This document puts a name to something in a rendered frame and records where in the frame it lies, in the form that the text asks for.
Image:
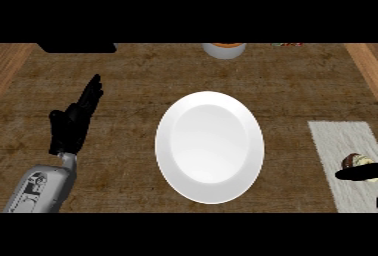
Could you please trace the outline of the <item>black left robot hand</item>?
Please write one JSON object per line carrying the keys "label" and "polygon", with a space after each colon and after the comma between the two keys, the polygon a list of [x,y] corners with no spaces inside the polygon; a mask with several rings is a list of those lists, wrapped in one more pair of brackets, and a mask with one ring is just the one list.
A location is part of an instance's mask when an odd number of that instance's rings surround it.
{"label": "black left robot hand", "polygon": [[101,75],[96,74],[86,85],[80,99],[71,103],[67,110],[54,110],[51,119],[51,149],[49,153],[77,154],[82,150],[90,119],[96,111],[98,103],[104,95]]}

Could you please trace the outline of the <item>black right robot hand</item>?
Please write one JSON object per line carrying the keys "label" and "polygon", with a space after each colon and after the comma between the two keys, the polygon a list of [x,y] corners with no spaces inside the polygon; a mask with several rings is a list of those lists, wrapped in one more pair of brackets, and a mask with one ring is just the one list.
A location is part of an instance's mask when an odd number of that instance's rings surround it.
{"label": "black right robot hand", "polygon": [[378,164],[367,164],[336,172],[337,208],[347,213],[378,212]]}

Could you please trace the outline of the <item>brown cream cupcake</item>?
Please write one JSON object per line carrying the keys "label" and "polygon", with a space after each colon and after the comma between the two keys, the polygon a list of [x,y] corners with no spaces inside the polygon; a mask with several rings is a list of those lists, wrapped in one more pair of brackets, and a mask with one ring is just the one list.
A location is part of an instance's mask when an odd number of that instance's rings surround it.
{"label": "brown cream cupcake", "polygon": [[378,163],[365,155],[352,153],[341,162],[346,180],[378,182]]}

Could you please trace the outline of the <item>white woven placemat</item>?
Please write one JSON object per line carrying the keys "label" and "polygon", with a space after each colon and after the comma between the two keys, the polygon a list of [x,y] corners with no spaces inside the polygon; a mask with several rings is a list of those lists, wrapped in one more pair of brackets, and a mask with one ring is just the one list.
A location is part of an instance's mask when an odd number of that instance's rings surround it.
{"label": "white woven placemat", "polygon": [[344,158],[358,153],[378,163],[378,142],[362,121],[309,121],[313,143],[340,213],[378,213],[378,181],[349,181],[336,177]]}

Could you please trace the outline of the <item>white oval plate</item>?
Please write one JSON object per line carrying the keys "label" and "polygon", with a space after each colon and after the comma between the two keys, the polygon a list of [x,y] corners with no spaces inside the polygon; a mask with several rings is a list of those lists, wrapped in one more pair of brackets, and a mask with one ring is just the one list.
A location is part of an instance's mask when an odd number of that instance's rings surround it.
{"label": "white oval plate", "polygon": [[213,91],[181,98],[158,124],[155,157],[170,186],[188,199],[220,204],[238,198],[265,160],[263,133],[247,106]]}

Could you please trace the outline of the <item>black appliance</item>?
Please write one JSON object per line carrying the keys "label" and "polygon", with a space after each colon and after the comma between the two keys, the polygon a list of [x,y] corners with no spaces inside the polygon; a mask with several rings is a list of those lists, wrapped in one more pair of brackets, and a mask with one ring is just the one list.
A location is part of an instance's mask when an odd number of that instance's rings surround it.
{"label": "black appliance", "polygon": [[114,43],[95,43],[95,44],[40,43],[39,46],[48,53],[114,53],[117,51],[117,45]]}

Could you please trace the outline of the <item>white cup with orange top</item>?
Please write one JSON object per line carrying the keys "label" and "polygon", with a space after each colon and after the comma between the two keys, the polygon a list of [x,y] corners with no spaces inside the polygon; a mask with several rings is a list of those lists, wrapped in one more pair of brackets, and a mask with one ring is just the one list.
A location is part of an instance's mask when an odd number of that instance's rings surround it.
{"label": "white cup with orange top", "polygon": [[234,59],[237,58],[245,51],[245,43],[241,44],[213,44],[204,43],[203,48],[207,54],[217,59]]}

